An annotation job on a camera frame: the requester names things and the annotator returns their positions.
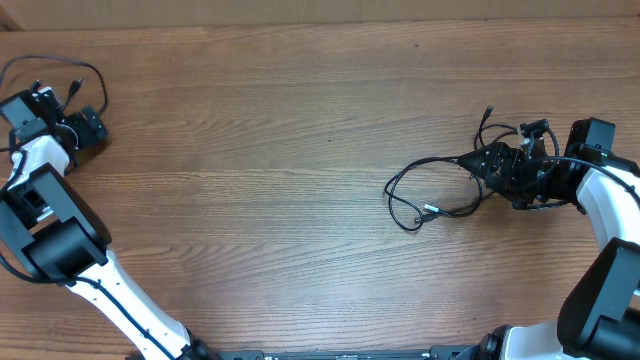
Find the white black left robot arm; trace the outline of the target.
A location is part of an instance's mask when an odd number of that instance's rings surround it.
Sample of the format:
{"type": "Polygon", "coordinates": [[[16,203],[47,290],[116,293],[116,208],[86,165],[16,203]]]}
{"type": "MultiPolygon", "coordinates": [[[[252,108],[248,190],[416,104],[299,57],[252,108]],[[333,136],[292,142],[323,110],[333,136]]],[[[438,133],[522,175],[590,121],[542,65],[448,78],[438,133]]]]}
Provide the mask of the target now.
{"type": "Polygon", "coordinates": [[[51,88],[34,86],[2,101],[1,115],[12,127],[13,163],[1,190],[1,239],[22,266],[15,276],[84,298],[143,359],[213,358],[126,273],[104,223],[64,179],[79,152],[107,138],[99,113],[65,114],[51,88]]]}

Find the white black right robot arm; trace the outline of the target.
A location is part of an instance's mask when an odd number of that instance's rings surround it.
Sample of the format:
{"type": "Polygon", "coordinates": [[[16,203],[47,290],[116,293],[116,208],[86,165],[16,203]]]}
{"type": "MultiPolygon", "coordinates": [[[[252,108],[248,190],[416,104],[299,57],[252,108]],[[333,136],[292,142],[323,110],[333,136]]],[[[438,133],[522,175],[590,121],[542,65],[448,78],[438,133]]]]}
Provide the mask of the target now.
{"type": "Polygon", "coordinates": [[[574,205],[592,226],[599,255],[556,320],[503,326],[460,353],[462,359],[636,359],[639,312],[639,167],[613,151],[614,124],[573,123],[563,152],[547,154],[544,120],[522,124],[518,148],[494,141],[457,163],[487,187],[530,210],[535,201],[574,205]]]}

